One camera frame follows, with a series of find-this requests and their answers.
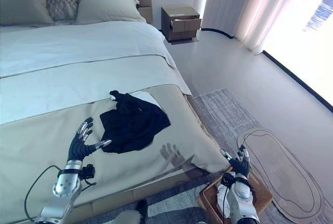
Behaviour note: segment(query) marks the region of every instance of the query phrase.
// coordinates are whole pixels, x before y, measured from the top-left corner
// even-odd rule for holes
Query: patterned pillow
[[[76,0],[46,0],[47,10],[54,20],[75,20]]]

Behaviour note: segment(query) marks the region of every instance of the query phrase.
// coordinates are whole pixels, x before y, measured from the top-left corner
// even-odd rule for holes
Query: white duvet
[[[147,55],[164,57],[175,68],[163,40],[151,25],[124,21],[5,32],[0,38],[0,75]]]
[[[163,84],[190,91],[142,22],[103,22],[0,33],[0,124]]]

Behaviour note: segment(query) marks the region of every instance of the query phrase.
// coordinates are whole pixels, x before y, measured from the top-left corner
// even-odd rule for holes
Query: baseboard
[[[273,58],[267,51],[262,52],[266,57],[268,57],[274,64],[280,67],[285,73],[287,73],[290,77],[292,77],[297,83],[299,83],[305,90],[311,93],[320,103],[322,103],[330,112],[333,113],[333,106],[327,102],[321,95],[316,93],[309,85],[307,85],[303,80],[297,77],[294,73],[292,73],[288,68],[286,68],[283,64]]]
[[[216,33],[221,33],[225,36],[227,36],[228,38],[232,39],[234,38],[233,36],[223,32],[223,31],[220,31],[220,30],[217,30],[217,29],[214,29],[214,28],[201,28],[202,31],[211,31],[211,32],[216,32]]]

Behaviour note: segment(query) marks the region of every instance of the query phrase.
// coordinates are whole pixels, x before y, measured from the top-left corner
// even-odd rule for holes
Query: floor-to-ceiling window
[[[291,0],[264,49],[333,105],[333,0]]]

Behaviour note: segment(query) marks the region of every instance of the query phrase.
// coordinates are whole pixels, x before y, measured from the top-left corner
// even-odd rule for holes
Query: gray pillow
[[[0,24],[42,26],[53,20],[46,0],[0,0]]]
[[[46,0],[50,16],[54,20],[75,20],[78,6],[76,0]]]
[[[146,22],[136,5],[138,0],[80,0],[75,24],[93,24],[104,21]]]

